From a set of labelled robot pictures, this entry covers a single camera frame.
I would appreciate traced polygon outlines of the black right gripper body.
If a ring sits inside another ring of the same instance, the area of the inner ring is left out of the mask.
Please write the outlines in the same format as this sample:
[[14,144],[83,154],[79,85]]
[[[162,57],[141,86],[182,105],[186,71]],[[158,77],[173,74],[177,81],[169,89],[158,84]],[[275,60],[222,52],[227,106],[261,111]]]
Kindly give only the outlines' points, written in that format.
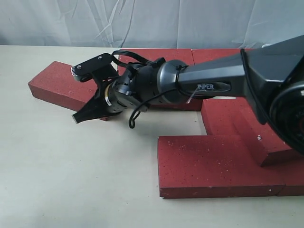
[[120,76],[114,70],[114,79],[95,82],[97,85],[96,96],[104,97],[112,116],[120,114],[127,108],[136,108],[143,99],[135,90],[135,79],[131,78],[129,70]]

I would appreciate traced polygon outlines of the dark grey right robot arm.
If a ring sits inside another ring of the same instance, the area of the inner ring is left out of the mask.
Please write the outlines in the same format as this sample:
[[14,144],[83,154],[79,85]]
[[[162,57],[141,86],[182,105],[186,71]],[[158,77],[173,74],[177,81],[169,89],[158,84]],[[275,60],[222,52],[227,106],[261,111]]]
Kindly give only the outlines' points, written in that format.
[[130,128],[151,105],[191,99],[242,97],[260,124],[291,148],[304,152],[304,37],[196,65],[160,57],[148,60],[116,50],[71,67],[81,83],[93,80],[93,97],[73,115],[76,123],[117,116],[132,109]]

